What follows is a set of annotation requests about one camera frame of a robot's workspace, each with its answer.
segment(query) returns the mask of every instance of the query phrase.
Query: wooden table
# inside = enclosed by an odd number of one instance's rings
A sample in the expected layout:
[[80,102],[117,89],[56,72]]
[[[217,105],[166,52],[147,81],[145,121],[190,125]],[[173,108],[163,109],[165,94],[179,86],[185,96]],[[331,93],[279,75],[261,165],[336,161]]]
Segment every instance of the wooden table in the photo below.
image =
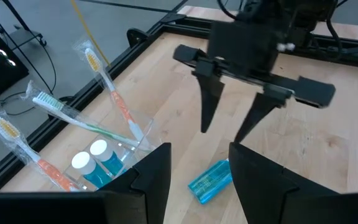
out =
[[[184,7],[180,13],[229,21],[221,11]],[[341,37],[358,39],[358,26],[334,25]],[[319,24],[317,34],[328,34]],[[164,141],[172,142],[172,183],[165,223],[246,223],[233,185],[207,205],[200,205],[187,185],[216,161],[225,159],[229,143],[261,89],[228,77],[215,117],[206,134],[200,133],[200,91],[190,69],[172,59],[179,44],[205,49],[207,40],[164,34],[117,79],[127,104],[160,124]],[[290,100],[275,109],[244,139],[243,145],[279,164],[338,192],[358,192],[358,68],[307,58],[280,55],[277,75],[302,75],[333,83],[337,92],[330,107],[319,110]],[[84,110],[109,126],[111,102],[100,94]],[[67,126],[41,152],[65,169],[71,158],[92,142],[96,134]],[[48,191],[52,184],[23,168],[2,192]]]

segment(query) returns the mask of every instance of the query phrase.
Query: toothbrush bristles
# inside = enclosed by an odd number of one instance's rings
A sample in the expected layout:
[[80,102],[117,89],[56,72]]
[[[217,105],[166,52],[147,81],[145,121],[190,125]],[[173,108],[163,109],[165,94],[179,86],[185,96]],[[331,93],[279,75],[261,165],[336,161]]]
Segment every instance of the toothbrush bristles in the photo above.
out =
[[37,98],[43,102],[53,106],[54,108],[61,110],[64,107],[64,104],[56,100],[54,97],[50,96],[48,93],[41,92]]
[[99,71],[99,69],[101,68],[101,62],[94,54],[94,52],[91,49],[86,49],[85,54],[86,54],[86,59],[88,60],[88,63],[92,67],[92,69],[95,72]]
[[10,122],[0,117],[0,128],[5,134],[12,138],[17,138],[20,136],[19,130],[15,128]]

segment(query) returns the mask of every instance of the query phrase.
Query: orange toothbrush handle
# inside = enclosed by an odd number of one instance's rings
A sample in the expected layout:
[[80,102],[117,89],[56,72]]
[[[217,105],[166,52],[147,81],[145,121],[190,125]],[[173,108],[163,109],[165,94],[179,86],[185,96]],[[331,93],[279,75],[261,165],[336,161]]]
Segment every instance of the orange toothbrush handle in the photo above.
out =
[[52,180],[54,180],[65,191],[80,191],[79,188],[69,178],[65,177],[56,167],[51,165],[49,162],[40,159],[38,161],[38,165]]
[[127,106],[125,105],[124,100],[121,98],[121,96],[118,94],[118,92],[112,91],[111,96],[114,98],[114,101],[117,103],[119,109],[121,110],[122,114],[124,115],[125,120],[132,121],[133,123],[135,123],[134,119],[132,118],[131,114],[129,113]]

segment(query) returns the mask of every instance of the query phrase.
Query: small plastic bottle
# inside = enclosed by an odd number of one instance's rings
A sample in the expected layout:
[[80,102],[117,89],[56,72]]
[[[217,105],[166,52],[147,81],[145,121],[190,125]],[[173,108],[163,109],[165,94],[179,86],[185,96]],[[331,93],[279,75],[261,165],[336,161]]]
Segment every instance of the small plastic bottle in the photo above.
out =
[[211,168],[193,180],[189,189],[201,204],[209,202],[215,195],[233,181],[229,160],[218,161]]
[[97,158],[108,171],[112,173],[113,176],[116,176],[119,171],[124,167],[121,160],[117,157],[117,154],[108,147],[107,142],[105,140],[97,140],[91,146],[91,154]]
[[75,155],[71,165],[97,188],[101,188],[112,181],[102,167],[87,152],[80,152]]

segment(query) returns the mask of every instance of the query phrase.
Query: toothbrush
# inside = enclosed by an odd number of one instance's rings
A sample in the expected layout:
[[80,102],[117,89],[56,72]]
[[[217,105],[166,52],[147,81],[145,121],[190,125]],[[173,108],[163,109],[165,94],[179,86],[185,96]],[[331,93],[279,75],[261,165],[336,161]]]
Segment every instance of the toothbrush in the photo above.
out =
[[127,105],[125,104],[121,95],[117,92],[116,87],[110,81],[106,72],[103,70],[101,61],[96,56],[96,54],[93,52],[93,50],[90,48],[87,48],[85,50],[85,55],[86,55],[86,59],[88,60],[88,63],[91,66],[91,68],[95,72],[100,73],[100,75],[103,77],[104,81],[107,83],[107,86],[110,90],[110,94],[111,94],[114,102],[118,105],[119,109],[121,110],[122,115],[124,116],[125,120],[128,122],[129,129],[131,130],[131,132],[135,136],[135,138],[139,142],[141,142],[141,140],[143,140],[143,137],[144,137],[143,131],[141,130],[139,125],[134,121],[134,119],[132,118],[132,116],[129,113],[129,110],[127,108]]
[[41,106],[42,108],[46,109],[50,113],[54,114],[55,116],[59,117],[60,119],[66,121],[67,123],[74,124],[76,126],[79,126],[81,128],[87,129],[88,131],[96,132],[99,134],[102,134],[104,136],[107,136],[111,139],[123,142],[125,144],[128,144],[132,147],[137,147],[139,145],[139,142],[125,138],[123,136],[120,136],[118,134],[110,133],[107,130],[98,128],[92,124],[86,124],[82,123],[81,121],[77,121],[76,119],[73,119],[69,117],[67,114],[62,112],[63,107],[65,106],[60,101],[56,100],[54,97],[50,96],[49,94],[45,92],[40,92],[37,97],[34,97],[32,101]]
[[7,141],[14,142],[35,162],[41,169],[63,190],[67,192],[78,192],[79,188],[67,177],[65,177],[56,167],[41,159],[30,146],[28,146],[22,139],[19,130],[10,122],[0,117],[0,134]]

